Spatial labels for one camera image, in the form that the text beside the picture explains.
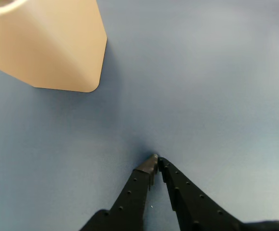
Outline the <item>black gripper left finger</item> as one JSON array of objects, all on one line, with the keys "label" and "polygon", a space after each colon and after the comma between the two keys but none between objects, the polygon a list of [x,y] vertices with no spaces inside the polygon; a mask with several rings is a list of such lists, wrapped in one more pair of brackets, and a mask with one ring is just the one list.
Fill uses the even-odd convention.
[{"label": "black gripper left finger", "polygon": [[81,228],[83,231],[142,231],[146,196],[154,184],[158,155],[152,154],[135,168],[109,210],[97,211]]}]

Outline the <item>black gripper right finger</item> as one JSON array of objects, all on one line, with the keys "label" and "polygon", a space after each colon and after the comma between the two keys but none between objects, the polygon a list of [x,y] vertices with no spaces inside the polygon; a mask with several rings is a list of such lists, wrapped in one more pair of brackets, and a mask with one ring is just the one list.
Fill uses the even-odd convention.
[{"label": "black gripper right finger", "polygon": [[279,231],[279,220],[244,223],[226,212],[167,159],[159,170],[182,231]]}]

